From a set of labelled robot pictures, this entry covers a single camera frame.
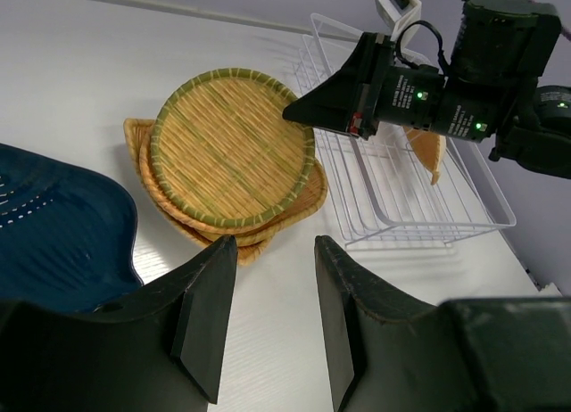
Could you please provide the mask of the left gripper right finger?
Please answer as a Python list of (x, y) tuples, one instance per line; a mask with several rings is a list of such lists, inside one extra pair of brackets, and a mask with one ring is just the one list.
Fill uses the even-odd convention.
[(315, 240), (336, 411), (567, 411), (567, 297), (423, 302)]

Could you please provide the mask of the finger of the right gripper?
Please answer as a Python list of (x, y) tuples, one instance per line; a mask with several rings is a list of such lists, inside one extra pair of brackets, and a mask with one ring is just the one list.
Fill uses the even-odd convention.
[(325, 82), (288, 104), (282, 118), (336, 134), (349, 134), (355, 88), (354, 69), (343, 65)]

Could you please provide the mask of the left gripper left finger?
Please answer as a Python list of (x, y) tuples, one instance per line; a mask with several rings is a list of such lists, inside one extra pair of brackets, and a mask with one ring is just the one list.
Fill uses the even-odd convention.
[(237, 245), (187, 263), (92, 313), (1, 304), (4, 411), (204, 411), (219, 398)]

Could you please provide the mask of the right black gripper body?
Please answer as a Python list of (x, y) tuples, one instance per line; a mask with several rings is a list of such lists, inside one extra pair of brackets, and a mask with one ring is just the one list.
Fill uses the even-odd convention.
[(344, 67), (354, 69), (355, 97), (347, 132), (368, 140), (377, 133), (377, 102), (394, 66), (394, 43), (386, 35), (364, 32)]

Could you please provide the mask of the small round bamboo plate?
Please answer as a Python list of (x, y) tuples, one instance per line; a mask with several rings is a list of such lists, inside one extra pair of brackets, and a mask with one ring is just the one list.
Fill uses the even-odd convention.
[(431, 185), (436, 185), (441, 176), (440, 166), (446, 153), (446, 137), (434, 132), (403, 127), (412, 151), (431, 174)]

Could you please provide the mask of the round green-rimmed bamboo plate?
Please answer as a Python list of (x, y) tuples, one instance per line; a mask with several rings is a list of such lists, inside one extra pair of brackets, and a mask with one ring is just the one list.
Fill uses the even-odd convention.
[(297, 99), (271, 76), (245, 68), (189, 79), (152, 129), (153, 173), (182, 210), (211, 216), (284, 208), (315, 163), (312, 128), (284, 120)]

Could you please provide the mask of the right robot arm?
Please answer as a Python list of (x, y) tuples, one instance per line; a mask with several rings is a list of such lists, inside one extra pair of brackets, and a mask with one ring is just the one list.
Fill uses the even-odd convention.
[(369, 138), (382, 122), (479, 143), (490, 159), (570, 175), (570, 90), (539, 83), (562, 26), (552, 4), (464, 0), (451, 54), (406, 59), (400, 39), (365, 32), (343, 66), (284, 108), (286, 120)]

